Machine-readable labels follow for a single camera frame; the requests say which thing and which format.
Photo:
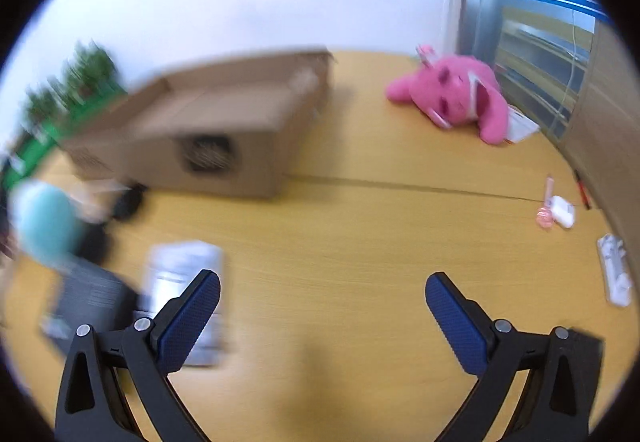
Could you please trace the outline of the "white paper under plush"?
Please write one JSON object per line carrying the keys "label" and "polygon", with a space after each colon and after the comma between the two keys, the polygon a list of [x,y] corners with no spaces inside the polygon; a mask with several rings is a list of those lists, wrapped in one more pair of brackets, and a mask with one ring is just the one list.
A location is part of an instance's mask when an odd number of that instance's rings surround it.
{"label": "white paper under plush", "polygon": [[506,142],[516,144],[540,131],[539,124],[528,118],[517,107],[510,105]]}

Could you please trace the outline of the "red black pen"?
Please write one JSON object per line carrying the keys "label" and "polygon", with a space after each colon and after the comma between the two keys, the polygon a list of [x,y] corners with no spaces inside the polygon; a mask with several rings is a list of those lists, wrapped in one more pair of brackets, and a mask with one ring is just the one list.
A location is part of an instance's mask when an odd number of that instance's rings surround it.
{"label": "red black pen", "polygon": [[580,195],[580,200],[585,207],[585,210],[590,210],[592,208],[591,200],[589,198],[584,180],[582,180],[582,176],[577,170],[574,170],[574,178],[578,187],[578,192]]}

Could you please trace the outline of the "black product box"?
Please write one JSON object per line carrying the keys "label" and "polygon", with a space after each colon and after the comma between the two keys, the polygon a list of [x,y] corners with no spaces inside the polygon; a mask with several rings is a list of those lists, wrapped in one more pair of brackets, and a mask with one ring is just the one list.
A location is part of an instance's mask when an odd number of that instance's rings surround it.
{"label": "black product box", "polygon": [[117,275],[84,259],[71,258],[42,314],[40,329],[65,358],[78,326],[88,324],[96,332],[126,328],[137,302],[138,293]]}

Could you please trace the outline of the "white plastic tray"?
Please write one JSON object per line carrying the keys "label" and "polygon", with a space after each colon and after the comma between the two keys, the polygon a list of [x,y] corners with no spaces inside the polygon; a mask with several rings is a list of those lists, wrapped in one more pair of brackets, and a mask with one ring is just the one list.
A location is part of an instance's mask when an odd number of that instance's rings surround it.
{"label": "white plastic tray", "polygon": [[187,240],[153,246],[146,258],[142,289],[134,318],[156,318],[171,299],[180,301],[180,318],[166,332],[165,347],[174,348],[177,337],[193,337],[195,327],[206,320],[198,340],[184,360],[185,366],[213,367],[220,363],[222,343],[221,286],[214,278],[196,289],[192,284],[203,270],[213,272],[217,280],[224,276],[224,252],[201,240]]}

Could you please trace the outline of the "brown cardboard box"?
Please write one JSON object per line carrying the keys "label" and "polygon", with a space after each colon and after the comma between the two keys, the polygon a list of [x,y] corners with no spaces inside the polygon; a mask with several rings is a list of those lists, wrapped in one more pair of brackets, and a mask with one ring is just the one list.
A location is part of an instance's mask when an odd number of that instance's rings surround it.
{"label": "brown cardboard box", "polygon": [[62,149],[85,180],[270,198],[330,92],[325,48],[228,56],[157,76]]}

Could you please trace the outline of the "white packaged item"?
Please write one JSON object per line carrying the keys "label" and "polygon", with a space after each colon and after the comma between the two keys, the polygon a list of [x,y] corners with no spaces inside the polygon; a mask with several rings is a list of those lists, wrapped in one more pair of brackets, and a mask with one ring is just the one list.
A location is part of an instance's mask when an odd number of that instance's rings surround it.
{"label": "white packaged item", "polygon": [[623,242],[612,234],[597,241],[608,302],[626,308],[631,305],[632,281],[625,266],[626,251]]}

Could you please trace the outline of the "teal pink plush toy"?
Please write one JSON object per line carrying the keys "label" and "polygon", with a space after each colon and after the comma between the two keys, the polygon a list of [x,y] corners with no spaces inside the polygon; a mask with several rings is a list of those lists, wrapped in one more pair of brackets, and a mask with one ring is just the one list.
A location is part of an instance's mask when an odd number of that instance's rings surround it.
{"label": "teal pink plush toy", "polygon": [[11,192],[10,217],[21,253],[50,269],[62,270],[82,233],[70,196],[46,182],[22,181]]}

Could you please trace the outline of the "black sunglasses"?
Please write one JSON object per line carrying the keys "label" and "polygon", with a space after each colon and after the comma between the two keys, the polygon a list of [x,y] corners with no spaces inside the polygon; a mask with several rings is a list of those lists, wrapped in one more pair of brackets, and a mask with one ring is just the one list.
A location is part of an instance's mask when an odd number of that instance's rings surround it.
{"label": "black sunglasses", "polygon": [[132,219],[140,210],[147,190],[148,187],[140,183],[126,188],[114,202],[112,219],[118,222],[126,222]]}

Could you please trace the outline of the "white small case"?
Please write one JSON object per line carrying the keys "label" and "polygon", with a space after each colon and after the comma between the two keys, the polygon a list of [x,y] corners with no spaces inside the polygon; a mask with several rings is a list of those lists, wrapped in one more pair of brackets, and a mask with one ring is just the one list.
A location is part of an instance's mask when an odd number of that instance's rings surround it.
{"label": "white small case", "polygon": [[575,206],[561,196],[553,195],[549,200],[552,219],[562,228],[572,228],[576,220]]}

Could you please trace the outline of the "green cloth table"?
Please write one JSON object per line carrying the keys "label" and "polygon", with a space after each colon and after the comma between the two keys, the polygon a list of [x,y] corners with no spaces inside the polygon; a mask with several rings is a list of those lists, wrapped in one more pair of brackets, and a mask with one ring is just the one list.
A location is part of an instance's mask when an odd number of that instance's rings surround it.
{"label": "green cloth table", "polygon": [[9,190],[17,182],[32,176],[65,139],[71,138],[93,117],[126,98],[126,94],[122,88],[108,88],[89,98],[84,104],[76,105],[66,115],[46,120],[38,136],[29,136],[22,141],[17,152],[2,162],[2,188]]}

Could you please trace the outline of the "potted green plant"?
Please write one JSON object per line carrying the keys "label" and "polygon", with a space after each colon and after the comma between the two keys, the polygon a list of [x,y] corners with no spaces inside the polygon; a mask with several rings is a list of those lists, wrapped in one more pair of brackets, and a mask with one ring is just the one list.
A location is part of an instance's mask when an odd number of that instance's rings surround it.
{"label": "potted green plant", "polygon": [[37,129],[66,110],[63,86],[54,78],[35,89],[28,89],[26,95],[25,119],[29,130]]}
{"label": "potted green plant", "polygon": [[67,92],[79,101],[116,87],[119,78],[111,55],[93,41],[76,43],[74,54],[65,63],[62,74]]}

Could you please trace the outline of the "pink lollipop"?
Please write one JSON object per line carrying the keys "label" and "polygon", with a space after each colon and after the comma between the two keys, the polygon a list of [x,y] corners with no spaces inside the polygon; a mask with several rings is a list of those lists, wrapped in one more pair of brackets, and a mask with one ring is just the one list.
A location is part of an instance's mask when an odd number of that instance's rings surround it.
{"label": "pink lollipop", "polygon": [[538,208],[536,212],[536,223],[544,230],[548,230],[548,228],[552,228],[554,223],[554,219],[551,211],[553,184],[554,184],[554,180],[552,176],[547,176],[546,182],[544,182],[544,198],[542,199],[541,206]]}

